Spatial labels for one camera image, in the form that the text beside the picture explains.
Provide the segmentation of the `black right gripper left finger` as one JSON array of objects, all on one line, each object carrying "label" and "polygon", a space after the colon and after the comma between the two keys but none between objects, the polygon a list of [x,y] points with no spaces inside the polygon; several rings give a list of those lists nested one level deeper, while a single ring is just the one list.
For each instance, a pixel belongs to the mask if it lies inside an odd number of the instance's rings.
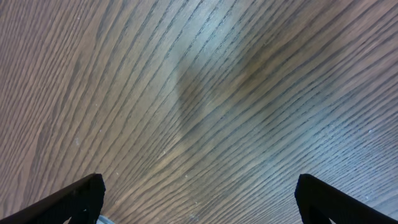
[{"label": "black right gripper left finger", "polygon": [[104,203],[101,174],[90,174],[29,207],[1,220],[1,224],[95,224]]}]

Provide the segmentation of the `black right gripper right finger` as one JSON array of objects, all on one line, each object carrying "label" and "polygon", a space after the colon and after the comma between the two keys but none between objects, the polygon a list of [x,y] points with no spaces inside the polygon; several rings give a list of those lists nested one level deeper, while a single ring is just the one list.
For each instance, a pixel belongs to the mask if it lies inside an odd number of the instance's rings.
[{"label": "black right gripper right finger", "polygon": [[391,223],[384,215],[310,174],[301,174],[295,199],[304,224]]}]

